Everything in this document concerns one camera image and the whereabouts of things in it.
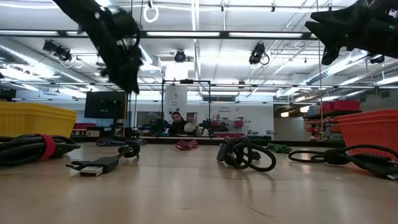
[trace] white ceiling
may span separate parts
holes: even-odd
[[[225,0],[226,6],[270,6],[271,0]],[[295,6],[299,7],[304,0],[276,0],[276,6]],[[319,0],[319,5],[325,5],[328,0]],[[334,0],[334,6],[349,6],[355,0]],[[118,0],[121,6],[128,6],[131,1]],[[153,0],[154,5],[178,6],[189,8],[191,0]],[[42,29],[42,30],[76,30],[77,24],[69,19],[60,9],[21,9],[15,7],[2,7],[1,4],[16,4],[19,6],[52,6],[52,1],[48,0],[18,0],[0,1],[0,29]],[[221,12],[221,1],[219,0],[200,0],[200,7],[220,7],[219,11],[200,12],[198,30],[223,30],[223,13]],[[316,6],[316,0],[308,0],[306,7]],[[152,17],[153,11],[149,11],[148,17]],[[192,17],[190,11],[180,11],[171,9],[159,9],[159,18],[148,23],[141,19],[141,8],[133,8],[133,17],[137,22],[141,21],[144,30],[192,30]],[[286,31],[307,31],[304,24],[310,20],[309,13],[276,12],[270,11],[227,11],[226,30],[238,31],[283,31],[284,27],[292,20]],[[43,38],[13,38],[18,43],[45,55],[42,50],[45,39]],[[74,54],[95,53],[95,48],[88,39],[54,39],[57,43],[71,49]],[[257,42],[263,42],[269,47],[273,40],[200,40],[200,62],[201,77],[204,80],[212,81],[233,81],[246,79],[251,72],[249,66],[250,52]],[[277,75],[272,74],[279,66],[289,61],[299,48],[298,46],[306,43],[306,48],[297,58],[289,62],[287,66]],[[142,46],[151,55],[158,55],[162,60],[170,60],[170,53],[176,50],[184,50],[188,56],[194,56],[194,43],[190,39],[144,39]],[[254,72],[252,81],[280,80],[292,83],[292,75],[295,73],[308,74],[318,68],[318,42],[307,41],[297,43],[297,41],[278,41],[271,49],[271,60],[276,53],[280,55],[266,66]],[[96,72],[96,56],[81,57],[85,65],[80,68],[73,68],[76,72],[97,79],[99,82],[104,80],[94,75]],[[190,72],[190,78],[195,78],[194,71]]]

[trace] red cable tie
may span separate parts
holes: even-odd
[[[47,160],[50,159],[50,157],[54,154],[55,152],[55,141],[54,139],[51,138],[51,136],[46,135],[46,134],[40,134],[40,136],[44,139],[45,141],[45,151],[40,158],[41,160]]]

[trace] wooden table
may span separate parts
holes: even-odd
[[[352,167],[277,155],[269,173],[216,162],[217,146],[146,145],[112,173],[80,177],[71,159],[116,154],[84,144],[63,159],[0,169],[2,224],[395,223],[398,183]]]

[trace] shelf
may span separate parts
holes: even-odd
[[[343,115],[349,115],[349,114],[355,114],[355,113],[360,113],[362,111],[360,110],[338,110],[338,111],[328,111],[323,113],[323,117],[326,118],[327,116],[343,116]],[[304,119],[310,119],[310,118],[320,118],[320,114],[313,114],[313,115],[308,115],[308,116],[303,116]]]

